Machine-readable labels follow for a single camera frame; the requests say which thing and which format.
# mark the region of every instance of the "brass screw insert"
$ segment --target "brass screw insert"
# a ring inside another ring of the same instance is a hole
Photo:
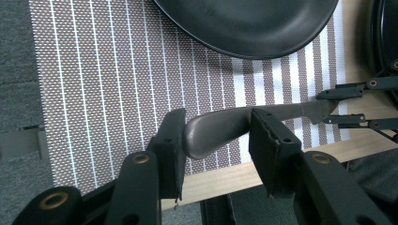
[[[322,163],[322,164],[329,164],[330,163],[330,158],[329,157],[327,157],[325,155],[322,155],[322,154],[318,154],[318,153],[313,154],[313,160],[316,161],[316,162]]]
[[[132,162],[135,164],[142,164],[149,161],[149,156],[147,154],[140,154],[132,158]]]
[[[69,195],[67,192],[58,191],[41,200],[38,207],[43,210],[55,209],[65,203],[68,200],[68,197]]]

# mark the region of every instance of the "screw hole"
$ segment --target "screw hole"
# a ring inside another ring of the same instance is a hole
[[[330,163],[330,158],[329,157],[327,157],[325,155],[322,155],[322,154],[318,154],[318,153],[313,154],[313,160],[316,161],[316,162],[322,163],[322,164],[329,164]]]
[[[376,86],[376,85],[377,85],[377,82],[376,82],[376,81],[370,81],[369,84],[370,84],[371,86]]]

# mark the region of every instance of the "black frying pan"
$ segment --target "black frying pan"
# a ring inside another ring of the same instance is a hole
[[[209,48],[271,59],[307,45],[338,0],[154,0],[177,26]]]

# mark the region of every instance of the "black plastic part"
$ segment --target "black plastic part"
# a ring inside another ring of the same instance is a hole
[[[154,0],[188,35],[238,58],[271,59],[293,53],[328,23],[337,0]]]
[[[366,82],[366,87],[369,90],[381,90],[381,91],[398,89],[398,76],[372,78],[370,81]]]
[[[316,96],[316,99],[337,99],[362,98],[363,84],[336,85],[335,89],[325,90]]]
[[[397,129],[398,118],[369,120],[368,127],[373,130]]]
[[[308,189],[300,180],[300,174],[297,174],[296,194],[293,202],[296,219],[299,225],[319,225],[321,224],[320,214],[316,209],[314,199],[311,198]]]
[[[325,124],[358,124],[365,122],[364,114],[330,115],[323,121]]]
[[[390,219],[393,224],[398,224],[398,199],[392,200],[378,192],[370,189],[365,189],[368,196],[383,211],[383,213]]]
[[[249,153],[268,196],[293,194],[292,171],[302,154],[301,141],[273,114],[252,110]]]
[[[83,196],[83,209],[85,214],[83,224],[103,224],[116,182],[117,179]]]
[[[201,201],[200,209],[203,225],[237,224],[229,194]]]
[[[385,70],[382,77],[396,76],[398,65],[398,0],[374,0],[368,46],[373,56],[373,73]],[[398,109],[398,91],[387,91],[391,103]]]
[[[182,184],[187,160],[181,145],[185,113],[185,109],[167,113],[161,122],[158,134],[146,149],[155,153],[158,158],[161,199],[182,199]]]
[[[314,200],[320,224],[391,224],[335,157],[306,152],[298,172]]]
[[[158,161],[154,153],[132,153],[125,158],[105,224],[161,224]]]
[[[14,225],[80,224],[84,219],[82,196],[76,187],[50,188],[33,199]]]

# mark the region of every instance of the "black plastic bracket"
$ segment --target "black plastic bracket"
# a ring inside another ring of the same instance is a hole
[[[298,174],[306,187],[296,194],[299,224],[391,224],[335,157],[306,152],[298,164]]]
[[[362,98],[365,90],[389,91],[398,89],[398,76],[374,77],[367,82],[337,84],[334,89],[324,90],[316,96],[316,99]]]
[[[293,171],[301,156],[301,141],[273,114],[253,109],[249,153],[268,196],[291,196]]]
[[[185,109],[167,113],[161,122],[158,134],[151,139],[146,149],[158,157],[161,199],[182,199],[182,184],[187,160],[181,146],[185,114]]]
[[[337,124],[339,128],[369,128],[385,138],[398,143],[398,118],[366,120],[364,114],[330,115],[323,121],[325,124]],[[382,130],[391,130],[390,136]]]
[[[234,206],[229,194],[200,201],[202,225],[236,225]]]
[[[128,155],[104,224],[161,224],[158,160],[144,151]]]
[[[12,224],[81,224],[83,202],[76,187],[53,187],[35,197]]]

